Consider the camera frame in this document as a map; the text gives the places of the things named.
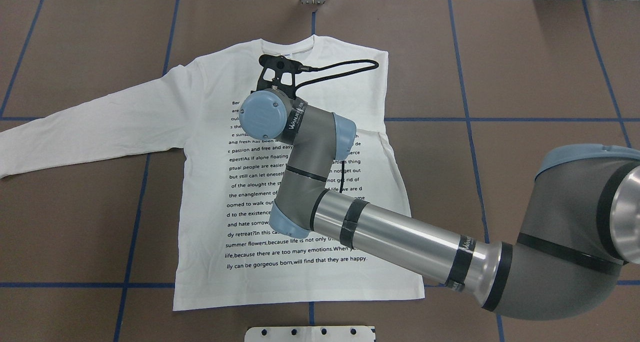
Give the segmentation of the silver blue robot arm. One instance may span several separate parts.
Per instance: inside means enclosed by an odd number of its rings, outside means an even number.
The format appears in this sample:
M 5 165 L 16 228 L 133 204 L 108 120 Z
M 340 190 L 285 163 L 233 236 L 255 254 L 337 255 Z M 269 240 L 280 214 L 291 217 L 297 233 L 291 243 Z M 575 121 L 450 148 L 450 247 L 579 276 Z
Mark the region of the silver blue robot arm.
M 601 304 L 621 268 L 639 262 L 639 152 L 569 144 L 549 152 L 515 244 L 480 242 L 327 188 L 356 125 L 280 90 L 255 91 L 238 111 L 258 140 L 292 147 L 270 227 L 320 233 L 475 297 L 485 310 L 525 320 L 573 317 Z

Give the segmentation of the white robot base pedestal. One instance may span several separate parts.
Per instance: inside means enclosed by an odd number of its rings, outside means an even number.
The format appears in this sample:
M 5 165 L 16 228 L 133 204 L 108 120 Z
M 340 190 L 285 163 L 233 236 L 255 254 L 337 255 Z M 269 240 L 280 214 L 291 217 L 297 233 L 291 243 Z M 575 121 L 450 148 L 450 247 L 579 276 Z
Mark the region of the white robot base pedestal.
M 264 326 L 252 327 L 244 341 L 376 341 L 374 326 Z

